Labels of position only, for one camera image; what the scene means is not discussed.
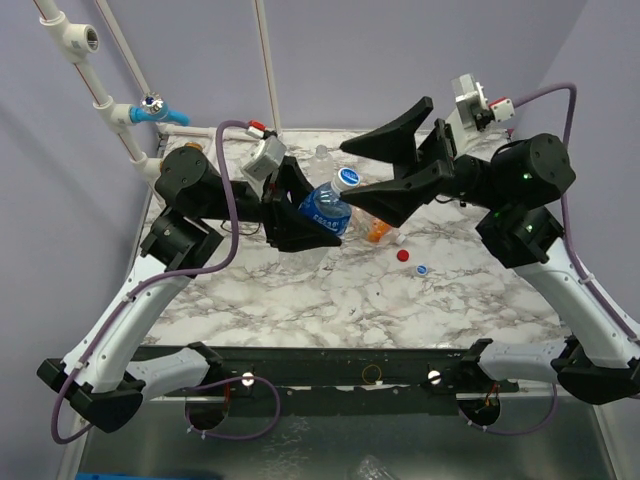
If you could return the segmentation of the blue label water bottle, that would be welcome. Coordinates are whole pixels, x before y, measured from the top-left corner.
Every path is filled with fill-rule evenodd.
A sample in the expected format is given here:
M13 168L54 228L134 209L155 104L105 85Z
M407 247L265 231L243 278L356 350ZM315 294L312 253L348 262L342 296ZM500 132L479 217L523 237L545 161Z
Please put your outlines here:
M346 232L352 216L352 207L340 195L360 185L360 175L343 167L331 181L314 189L298 207L300 213L325 230L340 238ZM328 247L296 253L280 253L282 268L290 273L306 273L318 268L329 251Z

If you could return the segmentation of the clear bottle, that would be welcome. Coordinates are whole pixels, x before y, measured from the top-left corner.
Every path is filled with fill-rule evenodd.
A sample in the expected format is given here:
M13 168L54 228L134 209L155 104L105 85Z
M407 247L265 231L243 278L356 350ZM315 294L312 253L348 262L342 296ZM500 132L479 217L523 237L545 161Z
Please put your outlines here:
M334 176L334 159L325 145L318 145L309 160L309 180L314 186L329 182Z

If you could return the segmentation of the red bottle cap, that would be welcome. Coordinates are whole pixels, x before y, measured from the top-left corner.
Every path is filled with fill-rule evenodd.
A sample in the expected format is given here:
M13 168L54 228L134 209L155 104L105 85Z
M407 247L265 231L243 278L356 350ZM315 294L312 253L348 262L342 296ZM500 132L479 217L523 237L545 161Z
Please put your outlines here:
M400 262L406 262L409 260L410 255L407 250L401 249L397 252L396 257Z

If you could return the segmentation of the blue white bottle cap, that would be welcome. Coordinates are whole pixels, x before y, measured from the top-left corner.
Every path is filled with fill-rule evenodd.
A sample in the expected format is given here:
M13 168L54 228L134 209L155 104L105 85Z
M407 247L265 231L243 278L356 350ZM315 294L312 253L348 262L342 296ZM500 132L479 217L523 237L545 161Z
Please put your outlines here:
M420 277L424 277L429 273L429 269L425 265L418 265L415 271L416 271L416 274Z

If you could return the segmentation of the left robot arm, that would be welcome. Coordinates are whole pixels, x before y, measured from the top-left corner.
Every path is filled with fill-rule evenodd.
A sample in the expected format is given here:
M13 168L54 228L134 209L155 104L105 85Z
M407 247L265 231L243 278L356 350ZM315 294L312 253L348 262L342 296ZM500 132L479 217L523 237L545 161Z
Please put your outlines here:
M134 355L174 298L200 275L226 269L236 257L243 222L259 223L270 246L286 253L338 247L341 239L299 212L312 186L297 160L284 156L256 191L234 180L223 145L215 161L184 146L161 163L155 184L166 207L152 223L116 297L88 334L61 358L46 359L38 377L89 427L112 433L142 404L179 390L214 393L222 359L196 342L152 360Z

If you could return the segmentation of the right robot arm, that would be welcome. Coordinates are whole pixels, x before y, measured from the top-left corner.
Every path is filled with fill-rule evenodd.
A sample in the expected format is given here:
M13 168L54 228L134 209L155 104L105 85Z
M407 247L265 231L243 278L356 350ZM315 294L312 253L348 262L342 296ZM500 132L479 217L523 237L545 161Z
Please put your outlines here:
M463 359L462 384L474 392L502 380L558 384L593 405L637 395L639 332L618 323L620 308L603 305L548 209L576 177L561 140L538 134L485 161L470 154L453 119L437 120L417 142L432 108L424 97L395 120L342 143L345 153L393 168L390 180L349 191L344 200L395 227L440 196L484 208L477 232L485 248L536 289L570 331L545 343L479 340Z

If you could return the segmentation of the orange plastic jar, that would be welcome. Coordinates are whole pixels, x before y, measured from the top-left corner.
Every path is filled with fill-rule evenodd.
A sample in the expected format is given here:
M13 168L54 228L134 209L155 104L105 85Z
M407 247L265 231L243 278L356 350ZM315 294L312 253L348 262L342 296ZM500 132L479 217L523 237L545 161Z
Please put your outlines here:
M353 209L351 224L356 233L369 243L394 242L397 238L397 232L391 225L359 208Z

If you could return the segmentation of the blue faucet valve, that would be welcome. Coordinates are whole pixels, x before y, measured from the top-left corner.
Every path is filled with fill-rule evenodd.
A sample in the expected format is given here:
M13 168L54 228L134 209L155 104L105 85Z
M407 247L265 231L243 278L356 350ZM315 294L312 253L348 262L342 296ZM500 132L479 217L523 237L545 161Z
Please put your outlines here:
M171 109L163 97L156 92L145 93L140 105L129 109L129 118L133 124L154 122L172 123L183 127L190 125L190 119L186 114Z

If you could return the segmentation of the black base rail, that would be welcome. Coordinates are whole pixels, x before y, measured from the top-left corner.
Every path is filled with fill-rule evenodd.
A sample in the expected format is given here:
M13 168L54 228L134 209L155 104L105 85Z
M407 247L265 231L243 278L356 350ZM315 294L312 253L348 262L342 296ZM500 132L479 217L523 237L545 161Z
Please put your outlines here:
M230 378L234 416L263 417L281 402L284 416L426 413L454 415L459 394L481 398L516 384L490 379L474 349L346 349L210 347L213 369L203 389L172 387L168 396L221 398L217 381Z

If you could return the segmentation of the white pvc pipe frame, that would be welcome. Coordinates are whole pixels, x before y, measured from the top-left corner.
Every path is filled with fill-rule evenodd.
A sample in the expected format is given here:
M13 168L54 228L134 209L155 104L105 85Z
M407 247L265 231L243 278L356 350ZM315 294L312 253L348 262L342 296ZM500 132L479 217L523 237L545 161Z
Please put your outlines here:
M129 118L129 109L133 104L123 104L114 101L102 85L97 73L89 62L89 56L99 50L100 39L94 26L69 21L66 14L53 1L37 1L40 24L49 33L64 58L75 68L84 82L93 100L93 107L103 122L120 140L128 153L129 159L145 183L153 188L160 175L162 160L148 156L139 146L129 128L133 124ZM123 53L127 65L137 81L143 95L153 92L144 80L138 64L133 57L124 35L117 25L117 21L105 1L97 3L99 11L107 23L116 45ZM172 123L148 122L159 129L162 135L187 135L212 139L220 130L218 127L183 127Z

